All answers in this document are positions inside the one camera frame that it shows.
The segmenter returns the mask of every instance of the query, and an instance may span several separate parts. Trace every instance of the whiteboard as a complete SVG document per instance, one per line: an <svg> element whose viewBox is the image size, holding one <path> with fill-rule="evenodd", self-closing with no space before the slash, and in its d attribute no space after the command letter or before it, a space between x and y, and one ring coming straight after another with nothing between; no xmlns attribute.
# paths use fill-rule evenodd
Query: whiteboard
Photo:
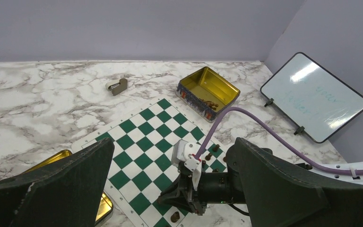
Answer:
<svg viewBox="0 0 363 227"><path fill-rule="evenodd" d="M363 111L363 96L304 53L296 53L260 89L317 143Z"/></svg>

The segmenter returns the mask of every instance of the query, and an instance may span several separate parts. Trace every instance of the purple tube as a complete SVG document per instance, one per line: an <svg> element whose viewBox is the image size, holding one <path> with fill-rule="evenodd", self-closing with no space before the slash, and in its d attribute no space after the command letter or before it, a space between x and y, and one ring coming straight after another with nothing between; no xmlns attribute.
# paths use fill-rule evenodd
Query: purple tube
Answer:
<svg viewBox="0 0 363 227"><path fill-rule="evenodd" d="M270 127L268 127L264 122L262 122L258 117L256 117L255 115L253 115L252 113L241 109L239 107L228 107L226 109L224 109L221 114L217 117L217 119L215 120L214 124L212 125L211 129L209 130L207 137L205 137L204 142L202 143L201 147L198 149L197 154L195 155L196 159L199 159L199 157L201 157L201 155L205 152L205 147L207 146L208 142L211 140L212 135L214 134L217 126L219 125L219 123L221 122L221 120L223 119L223 117L230 111L238 111L240 113L243 113L247 116L249 116L250 118L252 118L253 120L255 120L258 124L260 124L264 129L266 129L273 137L275 137L275 139L277 139L279 142L281 142L285 147L287 147L289 150L291 150L293 153L295 153L298 157L300 157L302 160L306 161L308 164L312 165L314 168L317 168L319 170L328 172L328 173L332 173L332 174L338 174L338 175L352 175L350 170L342 170L342 169L332 169L332 168L328 168L325 166L322 166L314 161L312 161L311 159L309 159L308 157L306 157L304 154L302 154L300 151L296 150L295 148L293 148L290 144L288 144L285 140L283 140L280 136L278 136ZM362 170L356 170L355 171L356 175L363 175L363 169Z"/></svg>

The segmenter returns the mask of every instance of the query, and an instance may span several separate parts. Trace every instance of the black foam padding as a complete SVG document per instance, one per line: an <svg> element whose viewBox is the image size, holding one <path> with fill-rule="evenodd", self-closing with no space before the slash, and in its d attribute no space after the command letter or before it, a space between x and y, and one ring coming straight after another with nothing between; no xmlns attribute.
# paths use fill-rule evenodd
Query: black foam padding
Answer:
<svg viewBox="0 0 363 227"><path fill-rule="evenodd" d="M363 185L305 170L237 138L253 227L363 227Z"/></svg>
<svg viewBox="0 0 363 227"><path fill-rule="evenodd" d="M0 227L93 227L113 151L104 139L0 181Z"/></svg>

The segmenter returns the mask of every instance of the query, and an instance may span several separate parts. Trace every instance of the black cylinder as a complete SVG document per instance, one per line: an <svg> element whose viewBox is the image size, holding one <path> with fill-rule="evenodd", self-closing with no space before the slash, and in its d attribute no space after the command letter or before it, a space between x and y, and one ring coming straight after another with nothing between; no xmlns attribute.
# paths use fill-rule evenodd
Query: black cylinder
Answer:
<svg viewBox="0 0 363 227"><path fill-rule="evenodd" d="M245 204L244 193L235 190L229 179L229 173L202 173L198 200L206 203Z"/></svg>

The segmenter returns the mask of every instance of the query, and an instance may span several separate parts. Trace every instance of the gold tray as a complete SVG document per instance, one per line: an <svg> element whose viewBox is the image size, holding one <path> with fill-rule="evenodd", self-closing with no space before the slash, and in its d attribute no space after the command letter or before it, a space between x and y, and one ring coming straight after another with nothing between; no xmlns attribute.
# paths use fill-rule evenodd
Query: gold tray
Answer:
<svg viewBox="0 0 363 227"><path fill-rule="evenodd" d="M213 122L240 95L240 90L209 67L180 80L176 95L207 121Z"/></svg>
<svg viewBox="0 0 363 227"><path fill-rule="evenodd" d="M38 169L42 166L45 166L49 163L56 162L64 157L72 155L70 150L62 150L59 153L47 158L43 162L37 164L36 166L26 170L24 173L33 171L35 169ZM113 203L111 199L105 194L105 192L102 193L101 202L99 203L98 213L96 214L95 218L95 226L98 224L101 224L104 219L106 219L113 211Z"/></svg>

